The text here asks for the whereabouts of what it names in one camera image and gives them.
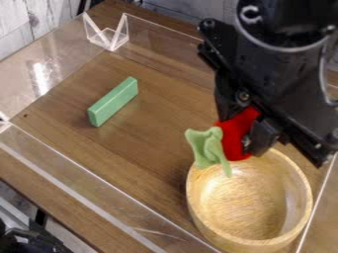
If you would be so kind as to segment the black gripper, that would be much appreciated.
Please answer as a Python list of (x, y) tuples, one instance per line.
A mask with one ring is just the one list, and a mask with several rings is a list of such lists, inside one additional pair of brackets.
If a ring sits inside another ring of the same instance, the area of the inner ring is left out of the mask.
[(261, 157), (279, 142), (291, 144), (319, 167), (338, 152), (338, 101), (327, 94), (327, 37), (286, 36), (261, 23), (198, 24), (199, 55), (214, 68), (221, 122), (253, 106), (261, 113), (242, 138), (243, 153)]

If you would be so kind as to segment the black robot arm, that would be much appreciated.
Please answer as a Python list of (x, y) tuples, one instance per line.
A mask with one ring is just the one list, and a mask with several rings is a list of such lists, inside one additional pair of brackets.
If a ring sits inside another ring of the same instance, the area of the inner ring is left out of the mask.
[(207, 18), (198, 31), (219, 121), (255, 114), (239, 134), (239, 156), (290, 143), (322, 166), (338, 152), (338, 99), (325, 76), (338, 0), (238, 0), (234, 21)]

